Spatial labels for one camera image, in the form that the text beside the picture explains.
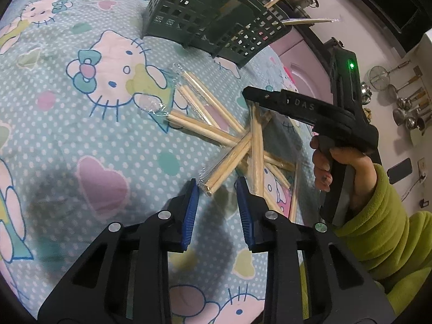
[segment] green plastic basket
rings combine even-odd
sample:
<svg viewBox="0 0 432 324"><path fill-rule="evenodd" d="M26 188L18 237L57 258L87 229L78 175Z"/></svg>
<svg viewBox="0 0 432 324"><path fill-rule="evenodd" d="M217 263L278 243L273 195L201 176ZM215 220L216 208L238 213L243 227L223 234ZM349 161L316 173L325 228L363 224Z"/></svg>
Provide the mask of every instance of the green plastic basket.
<svg viewBox="0 0 432 324"><path fill-rule="evenodd" d="M264 47L291 30L281 23L288 16L269 0L237 0L224 16L230 0L150 0L144 13L144 35L153 35L207 51L242 67Z"/></svg>

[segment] green fleece sleeve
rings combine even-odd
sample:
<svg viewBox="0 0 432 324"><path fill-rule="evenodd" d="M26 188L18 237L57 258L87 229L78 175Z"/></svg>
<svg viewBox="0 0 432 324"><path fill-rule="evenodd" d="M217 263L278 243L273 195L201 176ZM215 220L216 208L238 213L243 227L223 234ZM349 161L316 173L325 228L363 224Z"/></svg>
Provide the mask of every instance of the green fleece sleeve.
<svg viewBox="0 0 432 324"><path fill-rule="evenodd" d="M365 208L335 230L372 278L385 289L399 315L430 273L432 214L417 212L408 218L400 197L380 165L377 186Z"/></svg>

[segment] plastic wrap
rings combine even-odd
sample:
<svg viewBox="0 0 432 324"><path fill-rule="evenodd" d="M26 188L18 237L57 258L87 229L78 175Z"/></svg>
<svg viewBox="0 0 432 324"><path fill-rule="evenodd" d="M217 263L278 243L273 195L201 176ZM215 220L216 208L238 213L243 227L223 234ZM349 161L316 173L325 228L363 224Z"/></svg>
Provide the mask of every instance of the plastic wrap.
<svg viewBox="0 0 432 324"><path fill-rule="evenodd" d="M179 77L182 77L185 81L187 81L189 88L194 91L196 97L201 102L212 106L214 110L218 112L218 114L236 133L239 135L243 135L245 133L244 127L192 72L187 70L181 64L174 64L173 71L175 71Z"/></svg>

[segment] finger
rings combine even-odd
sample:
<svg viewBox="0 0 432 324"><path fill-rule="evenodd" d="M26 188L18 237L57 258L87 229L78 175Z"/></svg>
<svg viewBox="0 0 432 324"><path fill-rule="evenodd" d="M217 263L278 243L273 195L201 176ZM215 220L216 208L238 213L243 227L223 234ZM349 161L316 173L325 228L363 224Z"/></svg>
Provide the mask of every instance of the finger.
<svg viewBox="0 0 432 324"><path fill-rule="evenodd" d="M323 169L320 169L317 166L314 167L314 176L318 180L321 180L324 185L330 185L333 181L333 177L329 172L324 171Z"/></svg>
<svg viewBox="0 0 432 324"><path fill-rule="evenodd" d="M326 184L324 184L321 180L319 180L319 179L315 179L315 187L318 189L318 190L321 190L321 191L325 191L325 192L329 192L330 191L330 187L328 186L328 185L326 185Z"/></svg>
<svg viewBox="0 0 432 324"><path fill-rule="evenodd" d="M324 171L330 170L330 164L327 157L324 156L324 154L319 150L315 150L314 154L312 155L312 163Z"/></svg>
<svg viewBox="0 0 432 324"><path fill-rule="evenodd" d="M319 147L319 143L318 143L318 135L315 135L312 137L312 139L310 140L309 146L316 150Z"/></svg>
<svg viewBox="0 0 432 324"><path fill-rule="evenodd" d="M339 163L352 165L356 171L373 169L371 159L355 148L333 147L330 149L330 154Z"/></svg>

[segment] electrical outlet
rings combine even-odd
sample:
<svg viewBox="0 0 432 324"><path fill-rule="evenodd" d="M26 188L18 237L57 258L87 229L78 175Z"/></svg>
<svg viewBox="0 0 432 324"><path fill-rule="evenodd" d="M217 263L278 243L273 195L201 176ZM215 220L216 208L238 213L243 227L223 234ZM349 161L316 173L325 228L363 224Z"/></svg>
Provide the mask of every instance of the electrical outlet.
<svg viewBox="0 0 432 324"><path fill-rule="evenodd" d="M426 169L426 160L423 157L422 159L419 159L417 162L418 165L418 176L419 177L424 177L427 174L427 169Z"/></svg>

